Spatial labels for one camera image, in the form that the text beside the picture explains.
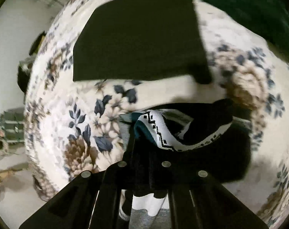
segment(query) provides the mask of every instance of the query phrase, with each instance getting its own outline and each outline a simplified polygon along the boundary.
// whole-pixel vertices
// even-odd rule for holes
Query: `metal rivet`
[[[164,162],[162,162],[162,166],[163,167],[170,167],[171,163],[169,161],[164,161]]]
[[[118,166],[119,166],[119,167],[126,167],[126,165],[127,165],[127,162],[125,162],[125,161],[120,161],[120,162],[118,163]]]
[[[208,173],[207,173],[205,170],[200,170],[200,171],[198,172],[198,175],[199,175],[200,177],[207,177],[207,176],[208,176]]]
[[[91,172],[88,171],[88,170],[83,171],[83,172],[81,173],[81,177],[83,177],[83,178],[90,177],[90,175],[91,175]]]

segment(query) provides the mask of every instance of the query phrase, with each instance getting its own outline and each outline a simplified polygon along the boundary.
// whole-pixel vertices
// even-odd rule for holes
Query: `bed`
[[[270,228],[278,228],[289,214],[289,64],[225,12],[194,0],[213,83],[200,85],[188,75],[73,82],[75,42],[93,11],[108,1],[70,0],[32,67],[25,145],[39,196],[48,201],[82,171],[99,172],[121,160],[119,114],[175,103],[174,97],[213,103],[230,93],[252,111],[251,163],[242,180],[224,186]],[[234,85],[224,88],[220,83],[228,72]]]

